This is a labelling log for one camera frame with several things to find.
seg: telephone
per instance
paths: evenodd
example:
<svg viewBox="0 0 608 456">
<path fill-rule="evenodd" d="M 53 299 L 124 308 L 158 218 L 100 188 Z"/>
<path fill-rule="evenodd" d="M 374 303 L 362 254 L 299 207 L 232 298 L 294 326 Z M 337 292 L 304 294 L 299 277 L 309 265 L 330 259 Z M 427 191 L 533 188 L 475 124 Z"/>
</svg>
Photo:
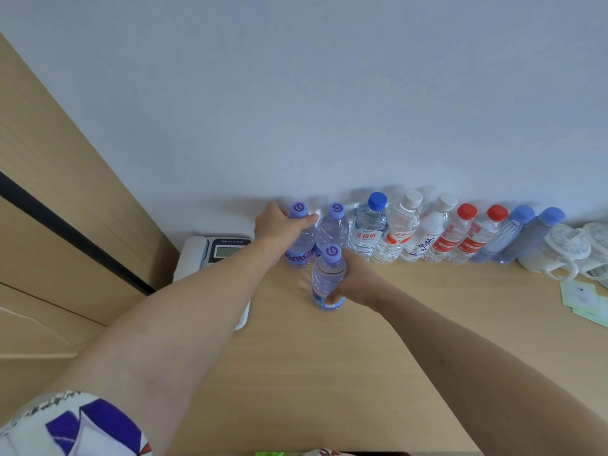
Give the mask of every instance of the telephone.
<svg viewBox="0 0 608 456">
<path fill-rule="evenodd" d="M 216 262 L 231 256 L 240 248 L 251 243 L 249 238 L 240 237 L 189 237 L 184 243 L 184 248 L 178 260 L 178 266 L 173 274 L 173 281 L 177 282 L 185 276 L 189 276 L 201 269 L 214 265 Z M 241 329 L 247 323 L 249 306 L 247 303 L 245 312 L 241 316 L 235 331 Z"/>
</svg>

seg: white cup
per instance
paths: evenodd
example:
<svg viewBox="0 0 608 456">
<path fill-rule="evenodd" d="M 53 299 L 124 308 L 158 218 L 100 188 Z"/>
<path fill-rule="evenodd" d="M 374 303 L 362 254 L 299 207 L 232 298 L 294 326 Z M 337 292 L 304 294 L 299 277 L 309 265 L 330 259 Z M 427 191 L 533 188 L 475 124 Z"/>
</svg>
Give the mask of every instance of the white cup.
<svg viewBox="0 0 608 456">
<path fill-rule="evenodd" d="M 517 260 L 531 272 L 542 272 L 554 280 L 567 282 L 578 275 L 577 261 L 585 259 L 591 252 L 591 246 L 583 229 L 573 229 L 567 225 L 554 226 L 541 244 L 524 253 Z M 551 272 L 566 268 L 567 276 L 553 275 Z"/>
<path fill-rule="evenodd" d="M 608 268 L 597 269 L 593 275 L 589 275 L 589 271 L 608 264 L 608 225 L 589 222 L 582 229 L 591 245 L 591 255 L 577 262 L 579 272 L 590 280 L 605 280 L 608 278 Z"/>
</svg>

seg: white wall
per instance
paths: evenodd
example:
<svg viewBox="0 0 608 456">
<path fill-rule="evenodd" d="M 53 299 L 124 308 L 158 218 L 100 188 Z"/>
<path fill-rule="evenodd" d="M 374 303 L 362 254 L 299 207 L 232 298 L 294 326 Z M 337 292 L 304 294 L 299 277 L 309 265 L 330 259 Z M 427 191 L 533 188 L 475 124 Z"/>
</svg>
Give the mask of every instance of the white wall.
<svg viewBox="0 0 608 456">
<path fill-rule="evenodd" d="M 1 0 L 167 235 L 436 186 L 608 218 L 607 0 Z"/>
</svg>

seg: person's left hand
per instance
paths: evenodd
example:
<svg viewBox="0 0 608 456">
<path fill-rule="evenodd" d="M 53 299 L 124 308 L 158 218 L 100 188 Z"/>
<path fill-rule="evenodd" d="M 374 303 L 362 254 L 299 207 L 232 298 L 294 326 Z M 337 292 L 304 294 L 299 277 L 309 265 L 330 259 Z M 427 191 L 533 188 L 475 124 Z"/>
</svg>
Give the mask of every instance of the person's left hand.
<svg viewBox="0 0 608 456">
<path fill-rule="evenodd" d="M 288 219 L 277 202 L 270 202 L 255 218 L 255 239 L 266 241 L 280 255 L 293 245 L 302 230 L 314 226 L 318 218 L 318 214 L 310 214 L 301 219 Z"/>
</svg>

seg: red bottle cap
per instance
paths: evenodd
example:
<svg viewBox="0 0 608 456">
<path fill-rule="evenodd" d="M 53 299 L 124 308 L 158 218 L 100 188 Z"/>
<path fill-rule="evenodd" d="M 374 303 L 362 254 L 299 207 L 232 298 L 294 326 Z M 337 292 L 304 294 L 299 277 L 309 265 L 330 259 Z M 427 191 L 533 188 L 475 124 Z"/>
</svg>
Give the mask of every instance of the red bottle cap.
<svg viewBox="0 0 608 456">
<path fill-rule="evenodd" d="M 492 205 L 488 210 L 488 217 L 496 222 L 502 222 L 509 215 L 509 211 L 504 206 Z"/>
<path fill-rule="evenodd" d="M 456 212 L 460 216 L 460 219 L 470 221 L 477 215 L 477 208 L 470 203 L 462 203 Z"/>
</svg>

